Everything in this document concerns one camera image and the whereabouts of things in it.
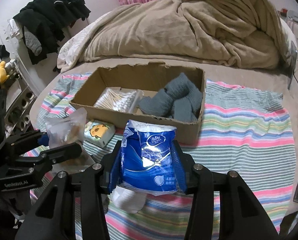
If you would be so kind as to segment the beige fleece blanket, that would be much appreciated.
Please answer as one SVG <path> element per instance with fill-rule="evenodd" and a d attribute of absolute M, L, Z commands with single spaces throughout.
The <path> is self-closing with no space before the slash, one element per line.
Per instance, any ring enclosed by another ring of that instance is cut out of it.
<path fill-rule="evenodd" d="M 290 48 L 269 0 L 155 0 L 106 15 L 79 47 L 76 64 L 121 56 L 274 69 L 289 60 Z"/>

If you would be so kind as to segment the white socks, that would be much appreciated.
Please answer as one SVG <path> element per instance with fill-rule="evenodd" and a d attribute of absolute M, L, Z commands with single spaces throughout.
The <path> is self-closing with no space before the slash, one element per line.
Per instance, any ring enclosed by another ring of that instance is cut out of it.
<path fill-rule="evenodd" d="M 145 193 L 135 192 L 124 187 L 117 186 L 112 194 L 113 204 L 126 213 L 138 213 L 146 203 L 147 195 Z"/>

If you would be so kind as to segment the clear snack bag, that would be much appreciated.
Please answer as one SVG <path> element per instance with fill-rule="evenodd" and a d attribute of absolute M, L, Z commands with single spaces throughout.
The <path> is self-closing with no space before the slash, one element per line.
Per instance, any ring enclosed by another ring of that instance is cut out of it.
<path fill-rule="evenodd" d="M 45 127 L 49 137 L 49 148 L 73 142 L 83 145 L 86 116 L 86 110 L 80 108 L 65 118 L 46 118 Z M 82 150 L 79 157 L 56 164 L 53 166 L 53 170 L 54 172 L 66 171 L 69 174 L 74 174 L 83 172 L 94 163 L 86 150 Z"/>

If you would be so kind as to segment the bag of cotton swabs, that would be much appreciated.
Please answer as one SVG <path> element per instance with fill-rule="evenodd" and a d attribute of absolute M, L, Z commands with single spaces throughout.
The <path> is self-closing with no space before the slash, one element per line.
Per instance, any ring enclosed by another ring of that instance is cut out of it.
<path fill-rule="evenodd" d="M 121 113 L 133 113 L 143 95 L 140 89 L 107 87 L 93 106 Z"/>

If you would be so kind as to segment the white floral quilt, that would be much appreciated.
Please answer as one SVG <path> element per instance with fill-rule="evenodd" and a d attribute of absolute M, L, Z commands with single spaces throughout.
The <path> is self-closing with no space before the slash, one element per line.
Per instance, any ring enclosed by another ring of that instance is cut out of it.
<path fill-rule="evenodd" d="M 106 15 L 110 12 L 99 17 L 97 20 L 86 26 L 79 33 L 74 35 L 74 37 L 70 38 L 60 49 L 57 58 L 57 68 L 60 70 L 60 73 L 64 73 L 70 69 L 72 69 L 78 58 L 79 58 L 79 47 L 83 44 L 83 41 L 86 37 L 89 36 L 92 28 Z"/>

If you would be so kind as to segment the pile of black clothes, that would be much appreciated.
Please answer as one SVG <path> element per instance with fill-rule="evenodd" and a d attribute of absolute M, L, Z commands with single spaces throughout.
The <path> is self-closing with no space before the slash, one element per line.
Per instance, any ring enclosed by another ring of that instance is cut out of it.
<path fill-rule="evenodd" d="M 13 19 L 24 35 L 31 64 L 57 53 L 65 38 L 63 29 L 86 20 L 90 13 L 85 0 L 33 0 L 22 8 Z"/>

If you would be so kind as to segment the striped colourful towel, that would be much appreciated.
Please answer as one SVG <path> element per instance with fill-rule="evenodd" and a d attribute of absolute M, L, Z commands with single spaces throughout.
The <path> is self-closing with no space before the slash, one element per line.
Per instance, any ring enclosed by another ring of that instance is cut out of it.
<path fill-rule="evenodd" d="M 211 171 L 237 171 L 280 229 L 296 166 L 282 94 L 208 80 L 201 131 L 197 141 L 182 150 Z M 183 239 L 191 205 L 192 197 L 179 192 L 149 195 L 135 214 L 110 204 L 105 216 L 110 238 Z"/>

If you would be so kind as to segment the blue tissue pack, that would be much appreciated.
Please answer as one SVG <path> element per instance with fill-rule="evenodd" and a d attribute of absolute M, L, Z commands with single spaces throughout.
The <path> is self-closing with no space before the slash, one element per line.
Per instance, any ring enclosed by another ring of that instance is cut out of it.
<path fill-rule="evenodd" d="M 176 131 L 174 126 L 128 120 L 121 141 L 120 185 L 154 196 L 177 192 L 171 156 Z"/>

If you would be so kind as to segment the grey knit socks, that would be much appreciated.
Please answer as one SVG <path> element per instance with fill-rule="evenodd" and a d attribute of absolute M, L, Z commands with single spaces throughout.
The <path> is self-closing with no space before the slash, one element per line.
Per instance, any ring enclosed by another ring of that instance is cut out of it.
<path fill-rule="evenodd" d="M 198 120 L 202 100 L 202 92 L 184 73 L 181 73 L 152 98 L 150 96 L 142 98 L 138 107 L 146 115 L 189 123 Z"/>

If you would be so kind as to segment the capybara tissue pack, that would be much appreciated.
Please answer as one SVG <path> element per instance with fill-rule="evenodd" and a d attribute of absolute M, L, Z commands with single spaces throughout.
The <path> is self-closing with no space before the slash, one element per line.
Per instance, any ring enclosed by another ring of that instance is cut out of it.
<path fill-rule="evenodd" d="M 84 129 L 84 140 L 100 148 L 105 148 L 115 132 L 113 124 L 98 120 L 87 120 Z"/>

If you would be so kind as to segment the white shelf rack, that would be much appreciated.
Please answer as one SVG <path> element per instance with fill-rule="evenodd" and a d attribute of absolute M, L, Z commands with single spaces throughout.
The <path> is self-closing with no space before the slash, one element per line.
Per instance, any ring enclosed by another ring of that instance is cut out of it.
<path fill-rule="evenodd" d="M 7 89 L 5 134 L 9 137 L 32 129 L 29 111 L 37 97 L 29 85 L 27 71 L 19 59 L 7 62 L 6 71 L 9 78 L 4 83 Z"/>

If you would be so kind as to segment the brown cardboard box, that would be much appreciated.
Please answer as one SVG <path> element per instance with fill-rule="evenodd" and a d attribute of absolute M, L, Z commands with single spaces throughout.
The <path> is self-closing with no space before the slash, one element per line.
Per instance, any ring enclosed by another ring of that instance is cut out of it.
<path fill-rule="evenodd" d="M 201 130 L 205 72 L 164 62 L 99 67 L 70 104 L 89 119 L 124 128 L 128 120 L 176 127 L 176 139 L 193 144 Z"/>

